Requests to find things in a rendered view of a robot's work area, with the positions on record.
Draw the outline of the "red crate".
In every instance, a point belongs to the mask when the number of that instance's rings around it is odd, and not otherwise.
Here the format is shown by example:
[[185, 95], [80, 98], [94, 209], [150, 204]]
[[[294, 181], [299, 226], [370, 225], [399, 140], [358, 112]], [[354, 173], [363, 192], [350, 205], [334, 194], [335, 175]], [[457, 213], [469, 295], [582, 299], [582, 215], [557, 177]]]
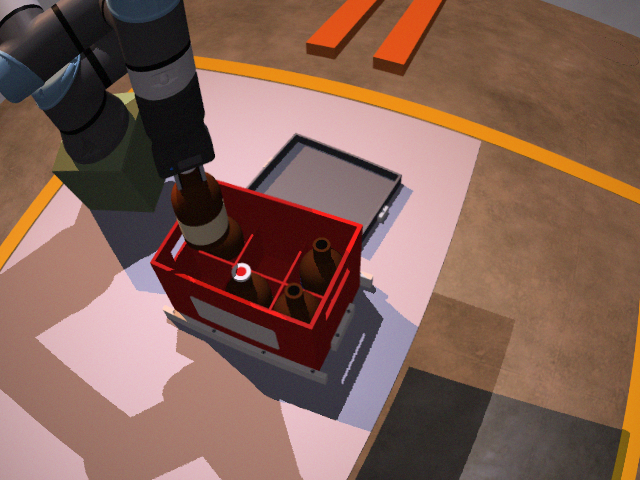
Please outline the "red crate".
[[[185, 241], [174, 258], [170, 251], [165, 293], [172, 306], [221, 332], [320, 371], [360, 287], [363, 225], [232, 184], [221, 192], [227, 215], [240, 224], [246, 245], [235, 263], [193, 250]], [[320, 304], [307, 324], [273, 308], [288, 284], [301, 285], [301, 260], [320, 237], [343, 257], [324, 296], [308, 291]], [[225, 292], [231, 268], [238, 263], [267, 280], [273, 296], [269, 309]]]

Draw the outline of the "brown glass bottle with green label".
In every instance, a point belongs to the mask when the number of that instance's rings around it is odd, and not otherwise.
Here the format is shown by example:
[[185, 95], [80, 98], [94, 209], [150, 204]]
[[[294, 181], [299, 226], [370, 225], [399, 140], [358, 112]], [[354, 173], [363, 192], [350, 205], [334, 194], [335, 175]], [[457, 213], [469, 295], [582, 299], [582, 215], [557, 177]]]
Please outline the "brown glass bottle with green label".
[[269, 309], [273, 296], [268, 282], [261, 275], [251, 272], [247, 264], [239, 263], [232, 268], [232, 277], [225, 292]]

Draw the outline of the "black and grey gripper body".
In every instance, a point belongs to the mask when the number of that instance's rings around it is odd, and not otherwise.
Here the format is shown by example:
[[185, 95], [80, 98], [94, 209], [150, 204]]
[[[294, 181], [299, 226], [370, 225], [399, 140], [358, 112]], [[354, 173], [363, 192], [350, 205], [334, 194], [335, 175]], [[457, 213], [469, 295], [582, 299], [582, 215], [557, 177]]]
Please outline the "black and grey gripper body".
[[191, 44], [166, 68], [127, 71], [159, 177], [166, 179], [213, 161]]

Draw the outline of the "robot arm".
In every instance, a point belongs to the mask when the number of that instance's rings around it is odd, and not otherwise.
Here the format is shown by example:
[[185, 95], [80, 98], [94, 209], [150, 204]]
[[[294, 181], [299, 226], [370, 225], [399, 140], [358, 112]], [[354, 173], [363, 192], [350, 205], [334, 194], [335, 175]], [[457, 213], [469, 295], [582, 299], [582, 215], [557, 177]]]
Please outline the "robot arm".
[[0, 93], [12, 103], [31, 95], [67, 154], [92, 164], [129, 124], [123, 101], [106, 89], [127, 68], [171, 64], [190, 44], [183, 0], [60, 0], [45, 12], [38, 0], [0, 0]]

